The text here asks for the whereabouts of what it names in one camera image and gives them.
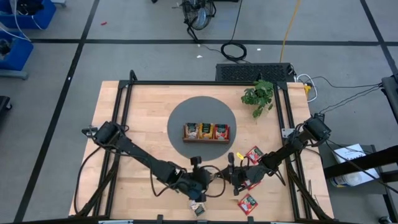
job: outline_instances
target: wooden tray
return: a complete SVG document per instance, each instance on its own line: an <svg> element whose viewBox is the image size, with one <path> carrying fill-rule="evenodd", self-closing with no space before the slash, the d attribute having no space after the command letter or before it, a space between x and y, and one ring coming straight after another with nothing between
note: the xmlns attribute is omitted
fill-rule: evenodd
<svg viewBox="0 0 398 224"><path fill-rule="evenodd" d="M200 143L220 143L220 144L228 144L229 137L231 135L230 127L228 126L228 139L220 140L220 139L190 139L185 137L185 125L182 126L182 141L183 142L200 142Z"/></svg>

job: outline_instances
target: gray floor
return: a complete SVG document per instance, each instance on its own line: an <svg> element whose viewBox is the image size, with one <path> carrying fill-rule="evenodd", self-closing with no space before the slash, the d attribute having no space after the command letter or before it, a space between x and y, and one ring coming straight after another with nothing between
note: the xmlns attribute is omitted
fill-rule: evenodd
<svg viewBox="0 0 398 224"><path fill-rule="evenodd" d="M67 0L68 7L58 8L47 30L26 34L34 39L79 39L93 2ZM188 40L182 11L172 9L176 2L99 0L88 38ZM398 41L398 1L366 2L384 40ZM239 4L216 5L216 17L198 32L201 39L231 38ZM235 39L282 40L294 5L293 0L245 0ZM377 41L357 0L303 0L289 40ZM279 61L279 45L246 47L250 62ZM15 217L76 48L77 44L34 44L24 67L29 79L0 78L0 95L10 96L14 105L0 129L0 223L12 222ZM389 47L389 51L398 62L398 47ZM228 52L238 54L239 50ZM284 61L292 63L297 73L321 75L335 85L373 84L391 75L380 46L288 45L284 55ZM130 69L140 80L214 80L217 63L229 62L196 44L85 44L24 220L68 215L86 144L80 129L91 123L103 80L125 79ZM360 91L334 89L321 79L315 84L319 97L310 103L312 112ZM397 144L398 125L380 91L327 113L326 123L335 142L374 144L378 150ZM377 217L387 214L380 195L339 194L334 190L331 201L336 218L347 222L375 223Z"/></svg>

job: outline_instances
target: wooden tabletop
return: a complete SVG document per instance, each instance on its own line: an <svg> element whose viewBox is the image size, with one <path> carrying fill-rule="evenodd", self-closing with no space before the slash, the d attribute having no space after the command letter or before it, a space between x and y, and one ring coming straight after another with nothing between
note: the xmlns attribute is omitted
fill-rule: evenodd
<svg viewBox="0 0 398 224"><path fill-rule="evenodd" d="M103 82L99 93L92 125L101 126L112 117L118 82ZM288 83L289 96L295 124L310 117L307 99L301 83ZM236 139L228 152L245 154L253 146L258 146L264 153L276 151L282 146L280 128L275 107L263 113L257 120L252 117L252 108L244 105L240 97L247 86L203 86L203 85L134 85L127 117L130 130L126 133L135 144L143 148L157 159L172 161L181 167L191 169L189 159L180 155L171 145L167 135L167 121L173 109L184 100L194 96L210 96L221 100L231 108L236 117ZM121 110L125 93L123 93ZM285 113L283 93L280 92L285 124L288 124ZM88 140L84 158L96 145ZM87 163L80 179L78 193L78 209L81 209L98 186L103 162L104 150L96 153ZM312 182L312 194L321 208L333 217L326 180L323 175L319 156L304 150L301 154L306 180ZM215 160L202 165L211 164L224 169L228 164L227 153ZM284 162L279 169L287 182ZM159 192L165 185L154 181ZM215 180L207 191L209 195L220 193L222 180ZM149 169L130 157L122 157L119 166L118 180L114 195L111 218L114 219L156 219L163 214L165 220L213 220L213 221L245 221L246 215L237 206L247 190L238 196L233 195L233 188L227 185L225 193L219 198L208 198L206 212L198 218L189 207L188 197L166 190L160 197L152 193L149 181ZM289 187L283 186L276 176L265 176L262 182L249 193L259 205L250 213L256 221L291 222L294 220ZM301 196L298 201L302 217ZM104 212L105 200L102 200L101 213Z"/></svg>

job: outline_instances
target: blue bin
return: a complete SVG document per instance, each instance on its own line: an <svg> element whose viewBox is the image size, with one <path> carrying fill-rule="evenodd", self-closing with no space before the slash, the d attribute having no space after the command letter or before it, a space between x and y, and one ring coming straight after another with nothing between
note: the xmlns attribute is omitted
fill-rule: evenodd
<svg viewBox="0 0 398 224"><path fill-rule="evenodd" d="M49 26L51 19L55 14L56 7L51 0L43 0L42 4L44 9L37 11L33 16L17 14L18 25L21 29L46 29ZM9 13L1 14L0 22L8 28L17 29L17 24L15 23L13 14L14 12L11 9L9 0L0 0L0 11Z"/></svg>
<svg viewBox="0 0 398 224"><path fill-rule="evenodd" d="M10 32L19 37L24 37L20 32ZM13 37L3 31L0 31L0 39L6 39L11 43L11 51L0 59L0 69L21 71L33 50L33 45L27 40Z"/></svg>

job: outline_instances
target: red snack packet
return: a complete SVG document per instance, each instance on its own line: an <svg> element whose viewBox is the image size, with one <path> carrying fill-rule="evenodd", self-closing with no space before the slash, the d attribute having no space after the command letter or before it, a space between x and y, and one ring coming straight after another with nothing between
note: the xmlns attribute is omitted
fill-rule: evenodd
<svg viewBox="0 0 398 224"><path fill-rule="evenodd" d="M264 153L262 153L257 146L254 146L248 153L246 153L246 156L254 165L258 163L257 160L260 159L262 155L264 155Z"/></svg>
<svg viewBox="0 0 398 224"><path fill-rule="evenodd" d="M214 131L214 139L225 140L229 138L228 125L227 124L216 124Z"/></svg>
<svg viewBox="0 0 398 224"><path fill-rule="evenodd" d="M257 207L257 205L258 203L256 200L249 194L245 195L244 198L238 203L238 206L246 215L249 215L249 213Z"/></svg>
<svg viewBox="0 0 398 224"><path fill-rule="evenodd" d="M251 190L251 189L253 189L255 186L259 185L260 183L261 183L261 181L258 182L258 183L255 183L255 184L251 184L250 180L246 180L245 182L243 182L243 185L244 185L245 187L247 187L248 190Z"/></svg>

